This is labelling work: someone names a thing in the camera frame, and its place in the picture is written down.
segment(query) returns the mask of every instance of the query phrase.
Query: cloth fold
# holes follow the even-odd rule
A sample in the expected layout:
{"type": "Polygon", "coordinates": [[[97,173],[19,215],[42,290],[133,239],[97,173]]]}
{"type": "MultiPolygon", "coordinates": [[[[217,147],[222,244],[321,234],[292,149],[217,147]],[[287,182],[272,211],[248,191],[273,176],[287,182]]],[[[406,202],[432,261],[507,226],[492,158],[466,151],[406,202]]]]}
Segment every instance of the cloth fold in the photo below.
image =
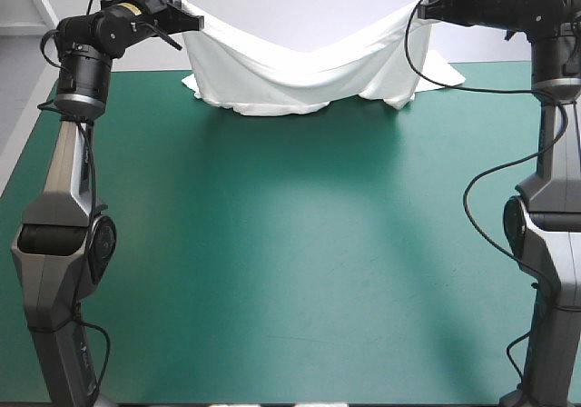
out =
{"type": "MultiPolygon", "coordinates": [[[[183,82],[208,104],[249,116],[308,114],[358,94],[400,109],[414,93],[435,88],[428,82],[419,88],[419,77],[405,57],[403,39],[413,5],[335,44],[302,53],[181,1],[189,13],[205,17],[202,32],[184,34],[193,74],[183,82]]],[[[409,51],[414,63],[442,83],[463,83],[465,78],[438,53],[428,52],[430,24],[419,19],[412,23],[409,51]]]]}

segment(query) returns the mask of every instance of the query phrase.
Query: white object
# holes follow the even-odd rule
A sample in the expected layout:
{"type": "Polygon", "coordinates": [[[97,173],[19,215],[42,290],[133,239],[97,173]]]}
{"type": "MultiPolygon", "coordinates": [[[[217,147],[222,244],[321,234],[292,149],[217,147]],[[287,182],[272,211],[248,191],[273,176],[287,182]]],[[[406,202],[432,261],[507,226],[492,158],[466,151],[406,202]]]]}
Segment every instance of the white object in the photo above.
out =
{"type": "MultiPolygon", "coordinates": [[[[403,46],[413,5],[336,44],[301,53],[182,3],[191,14],[205,17],[202,32],[184,34],[194,72],[184,83],[208,104],[252,116],[308,114],[358,94],[400,109],[417,91],[419,77],[409,68],[403,46]]],[[[442,83],[463,83],[465,78],[438,54],[430,53],[426,62],[430,24],[412,22],[409,51],[415,65],[442,83]]]]}

